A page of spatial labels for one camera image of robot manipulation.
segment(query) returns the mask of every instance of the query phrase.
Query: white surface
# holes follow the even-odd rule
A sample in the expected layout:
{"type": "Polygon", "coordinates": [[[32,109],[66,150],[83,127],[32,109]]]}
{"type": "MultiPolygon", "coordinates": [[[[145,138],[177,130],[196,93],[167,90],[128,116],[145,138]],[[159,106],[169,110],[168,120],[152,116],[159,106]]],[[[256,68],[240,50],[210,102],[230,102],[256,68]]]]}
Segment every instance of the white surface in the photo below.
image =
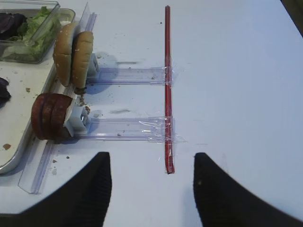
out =
{"type": "MultiPolygon", "coordinates": [[[[164,7],[171,5],[172,54],[179,68],[175,127],[188,141],[175,147],[176,174],[164,174],[163,144],[60,145],[42,195],[16,186],[18,170],[0,178],[0,213],[21,212],[66,182],[97,151],[109,151],[113,191],[105,226],[201,226],[193,164],[196,152],[206,152],[257,196],[303,220],[303,39],[280,1],[89,3],[98,14],[94,51],[105,57],[100,63],[139,61],[136,67],[163,64],[164,7]]],[[[79,15],[85,2],[60,4],[79,15]]],[[[100,108],[105,117],[122,108],[131,112],[119,117],[164,111],[162,87],[109,86],[94,98],[100,106],[93,110],[100,108]]]]}

